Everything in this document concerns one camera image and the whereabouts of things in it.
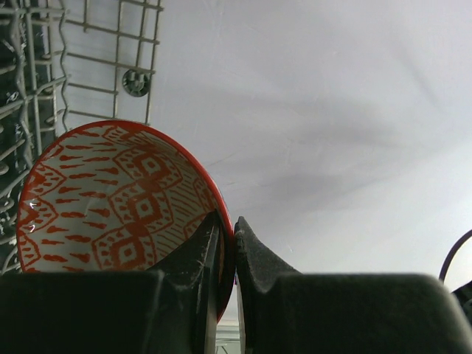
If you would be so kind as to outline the red geometric pattern bowl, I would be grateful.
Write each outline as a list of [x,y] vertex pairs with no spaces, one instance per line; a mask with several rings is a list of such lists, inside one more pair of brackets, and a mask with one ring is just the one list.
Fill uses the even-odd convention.
[[221,218],[218,313],[235,276],[223,196],[185,147],[152,127],[104,120],[74,128],[34,163],[18,203],[22,271],[144,271],[175,251],[207,214]]

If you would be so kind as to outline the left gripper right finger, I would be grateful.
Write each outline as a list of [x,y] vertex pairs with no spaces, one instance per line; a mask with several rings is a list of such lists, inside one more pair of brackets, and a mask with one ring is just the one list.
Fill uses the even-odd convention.
[[303,274],[235,225],[243,353],[469,353],[457,298],[425,274]]

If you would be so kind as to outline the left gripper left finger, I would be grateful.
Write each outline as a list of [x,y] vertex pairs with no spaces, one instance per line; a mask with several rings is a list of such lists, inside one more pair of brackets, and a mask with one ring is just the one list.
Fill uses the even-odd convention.
[[221,221],[147,271],[1,278],[3,353],[213,353]]

